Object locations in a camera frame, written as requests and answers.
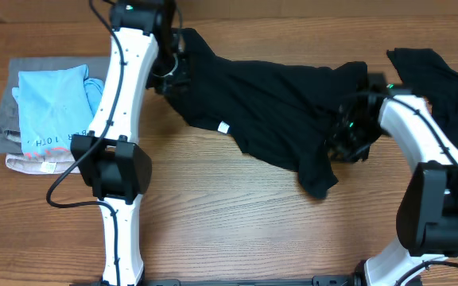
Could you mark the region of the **black t-shirt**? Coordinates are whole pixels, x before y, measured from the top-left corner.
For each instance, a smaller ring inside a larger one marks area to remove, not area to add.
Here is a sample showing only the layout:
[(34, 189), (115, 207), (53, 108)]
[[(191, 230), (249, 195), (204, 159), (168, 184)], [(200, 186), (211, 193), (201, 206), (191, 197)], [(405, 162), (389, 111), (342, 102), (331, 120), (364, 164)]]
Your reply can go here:
[(325, 199), (337, 184), (325, 141), (340, 100), (360, 89), (367, 64), (329, 67), (227, 60), (194, 29), (182, 32), (190, 82), (166, 95), (168, 104), (193, 127), (227, 128), (242, 153), (295, 171), (300, 185)]

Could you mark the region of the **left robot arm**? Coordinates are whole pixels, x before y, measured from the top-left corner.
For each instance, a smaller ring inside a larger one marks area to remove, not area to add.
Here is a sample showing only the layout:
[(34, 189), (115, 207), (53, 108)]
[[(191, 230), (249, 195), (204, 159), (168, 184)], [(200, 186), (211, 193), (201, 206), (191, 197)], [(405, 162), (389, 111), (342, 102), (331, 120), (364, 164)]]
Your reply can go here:
[(101, 210), (105, 266), (101, 285), (141, 285), (140, 206), (152, 161), (139, 147), (145, 91), (170, 95), (190, 83), (174, 1), (117, 1), (103, 24), (111, 57), (103, 95), (86, 134), (72, 138), (74, 165)]

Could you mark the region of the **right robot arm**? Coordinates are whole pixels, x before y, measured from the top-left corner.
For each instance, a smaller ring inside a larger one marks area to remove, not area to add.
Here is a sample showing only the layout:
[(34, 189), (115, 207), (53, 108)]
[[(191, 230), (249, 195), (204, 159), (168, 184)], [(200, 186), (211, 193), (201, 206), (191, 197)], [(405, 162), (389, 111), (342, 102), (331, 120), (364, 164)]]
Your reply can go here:
[(458, 148), (410, 89), (370, 74), (364, 87), (338, 99), (325, 144), (332, 161), (366, 160), (381, 136), (394, 139), (412, 172), (396, 214), (396, 236), (348, 275), (314, 276), (313, 285), (420, 285), (433, 266), (458, 269)]

